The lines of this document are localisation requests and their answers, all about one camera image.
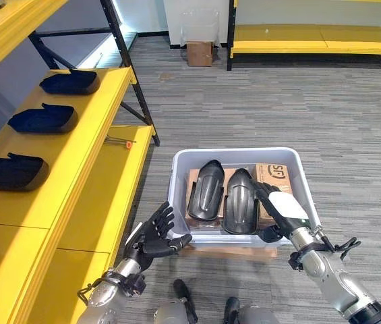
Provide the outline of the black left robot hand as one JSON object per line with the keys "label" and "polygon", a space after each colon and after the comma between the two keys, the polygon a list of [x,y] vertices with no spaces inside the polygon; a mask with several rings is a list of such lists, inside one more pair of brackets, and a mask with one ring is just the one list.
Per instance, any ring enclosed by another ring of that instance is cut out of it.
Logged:
{"label": "black left robot hand", "polygon": [[165,201],[152,216],[132,232],[125,244],[123,259],[134,261],[135,273],[142,273],[154,259],[169,257],[185,248],[192,240],[191,234],[170,239],[167,234],[174,227],[173,207]]}

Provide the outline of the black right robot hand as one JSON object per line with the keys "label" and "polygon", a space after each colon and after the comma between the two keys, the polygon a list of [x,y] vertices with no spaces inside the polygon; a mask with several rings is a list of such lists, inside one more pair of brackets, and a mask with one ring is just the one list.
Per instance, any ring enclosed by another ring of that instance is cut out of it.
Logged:
{"label": "black right robot hand", "polygon": [[275,222],[274,225],[269,225],[258,232],[258,236],[264,242],[273,243],[281,238],[289,239],[293,231],[301,227],[310,228],[307,213],[292,194],[283,192],[266,182],[251,179],[251,183],[256,198]]}

